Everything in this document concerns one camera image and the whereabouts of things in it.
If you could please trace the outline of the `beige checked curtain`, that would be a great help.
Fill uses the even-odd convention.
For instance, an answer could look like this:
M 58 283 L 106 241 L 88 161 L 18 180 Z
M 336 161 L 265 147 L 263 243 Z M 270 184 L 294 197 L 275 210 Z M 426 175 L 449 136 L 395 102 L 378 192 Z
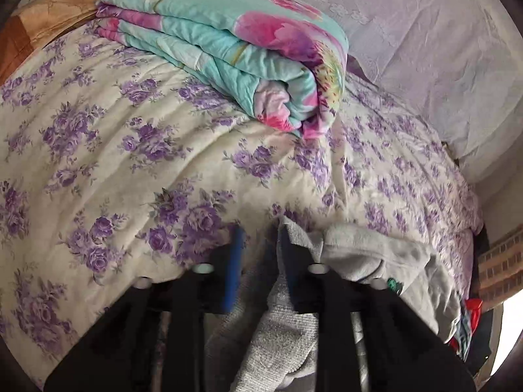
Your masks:
M 522 225 L 493 243 L 479 257 L 479 299 L 488 312 L 522 291 Z

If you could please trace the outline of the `grey sweatpants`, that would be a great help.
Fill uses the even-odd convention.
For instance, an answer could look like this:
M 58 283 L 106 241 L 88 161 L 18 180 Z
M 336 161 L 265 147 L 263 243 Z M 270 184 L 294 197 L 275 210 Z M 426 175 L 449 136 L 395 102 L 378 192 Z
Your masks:
M 308 248 L 320 308 L 290 301 L 281 233 Z M 309 233 L 288 218 L 241 276 L 207 346 L 211 391 L 460 391 L 472 380 L 448 347 L 460 304 L 429 246 L 352 224 Z

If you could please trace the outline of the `folded turquoise pink floral quilt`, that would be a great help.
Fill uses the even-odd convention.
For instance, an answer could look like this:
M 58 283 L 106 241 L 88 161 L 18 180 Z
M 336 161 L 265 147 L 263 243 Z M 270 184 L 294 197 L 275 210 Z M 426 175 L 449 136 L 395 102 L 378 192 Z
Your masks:
M 97 19 L 100 36 L 163 57 L 277 130 L 317 138 L 340 108 L 346 35 L 299 0 L 98 0 Z

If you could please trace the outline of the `lavender lace headboard cover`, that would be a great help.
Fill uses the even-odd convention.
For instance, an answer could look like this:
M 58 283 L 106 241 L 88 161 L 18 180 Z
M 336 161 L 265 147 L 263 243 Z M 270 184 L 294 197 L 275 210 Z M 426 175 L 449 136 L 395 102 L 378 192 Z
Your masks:
M 374 84 L 416 108 L 471 182 L 522 160 L 522 38 L 500 0 L 301 0 L 336 20 Z

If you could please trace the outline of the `red garment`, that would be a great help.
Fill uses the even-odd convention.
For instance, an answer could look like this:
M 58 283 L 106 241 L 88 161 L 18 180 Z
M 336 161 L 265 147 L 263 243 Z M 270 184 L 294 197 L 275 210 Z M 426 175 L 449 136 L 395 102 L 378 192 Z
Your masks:
M 463 361 L 469 355 L 472 336 L 480 323 L 482 306 L 483 301 L 479 298 L 469 298 L 461 302 L 461 315 L 448 345 Z

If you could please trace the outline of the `purple floral bed sheet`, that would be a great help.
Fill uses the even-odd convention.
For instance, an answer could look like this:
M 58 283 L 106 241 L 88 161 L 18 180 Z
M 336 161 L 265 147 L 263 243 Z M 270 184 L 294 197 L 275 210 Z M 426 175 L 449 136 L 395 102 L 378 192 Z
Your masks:
M 429 244 L 468 291 L 476 196 L 436 132 L 355 76 L 311 141 L 160 57 L 56 39 L 1 87 L 1 336 L 37 385 L 138 276 L 173 278 L 274 219 Z

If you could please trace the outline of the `brown orange pillow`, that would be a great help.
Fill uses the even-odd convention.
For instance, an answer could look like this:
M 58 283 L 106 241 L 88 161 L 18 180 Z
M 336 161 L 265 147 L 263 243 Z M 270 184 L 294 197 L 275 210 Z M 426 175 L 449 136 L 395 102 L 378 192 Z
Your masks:
M 95 18 L 97 0 L 35 0 L 1 29 L 1 82 L 50 42 Z

